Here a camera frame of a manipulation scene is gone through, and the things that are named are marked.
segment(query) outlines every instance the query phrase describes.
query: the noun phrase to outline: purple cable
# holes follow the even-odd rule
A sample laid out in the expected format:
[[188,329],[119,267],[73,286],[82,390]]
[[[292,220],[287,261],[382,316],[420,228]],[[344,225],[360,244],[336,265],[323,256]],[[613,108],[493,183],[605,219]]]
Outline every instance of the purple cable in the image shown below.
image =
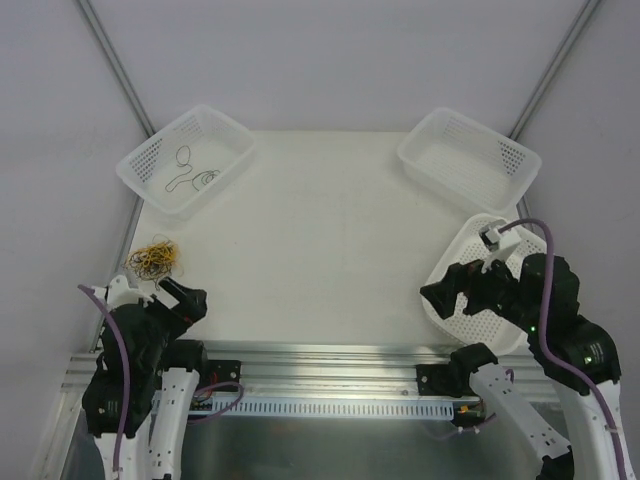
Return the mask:
[[220,383],[215,383],[213,385],[208,385],[204,388],[201,388],[200,390],[196,390],[193,396],[197,398],[201,396],[203,393],[207,393],[211,390],[216,390],[220,387],[238,387],[240,394],[233,402],[231,402],[229,405],[227,405],[223,409],[220,409],[215,413],[211,413],[204,418],[199,418],[197,420],[190,420],[188,422],[189,425],[199,425],[201,423],[215,420],[216,418],[220,417],[222,414],[227,413],[229,410],[234,408],[238,403],[240,403],[240,400],[242,400],[242,397],[244,397],[244,387],[240,385],[238,382],[220,382]]
[[107,307],[95,296],[94,290],[86,285],[78,285],[78,288],[98,307],[100,313],[104,315],[109,328],[113,332],[113,336],[118,344],[120,350],[120,358],[122,360],[122,374],[123,374],[123,389],[122,389],[122,411],[120,412],[120,422],[118,423],[118,432],[116,433],[116,443],[113,449],[113,471],[116,472],[116,479],[120,478],[120,447],[122,446],[122,437],[124,435],[124,425],[127,420],[127,413],[129,410],[129,396],[131,393],[131,378],[129,372],[129,358],[127,357],[127,347],[125,346],[122,333],[116,324],[115,320],[109,313]]
[[503,233],[507,230],[512,229],[513,227],[517,227],[518,225],[523,225],[525,223],[537,225],[542,229],[544,233],[545,240],[547,242],[547,257],[545,261],[545,272],[544,272],[544,287],[542,289],[542,301],[540,302],[540,322],[538,324],[538,335],[540,340],[540,350],[542,354],[551,362],[557,365],[558,367],[566,370],[567,372],[572,373],[580,380],[582,380],[588,387],[589,390],[593,393],[593,396],[596,398],[598,405],[602,409],[602,413],[604,414],[604,418],[607,421],[607,426],[609,427],[609,433],[611,433],[611,440],[613,442],[613,450],[616,455],[616,465],[618,466],[618,475],[621,479],[626,480],[627,472],[624,464],[624,452],[622,450],[622,442],[620,441],[620,435],[617,433],[616,421],[613,418],[613,414],[611,413],[611,409],[609,405],[607,405],[607,401],[602,395],[602,392],[598,388],[598,386],[593,383],[593,381],[583,372],[578,370],[573,365],[565,362],[564,360],[556,357],[553,352],[549,349],[549,345],[547,344],[547,323],[549,320],[549,303],[551,302],[551,288],[553,285],[553,263],[554,263],[554,245],[553,245],[553,236],[551,235],[551,230],[542,220],[538,220],[536,218],[523,218],[520,220],[516,220],[515,222],[511,222],[510,224],[502,227],[499,232]]

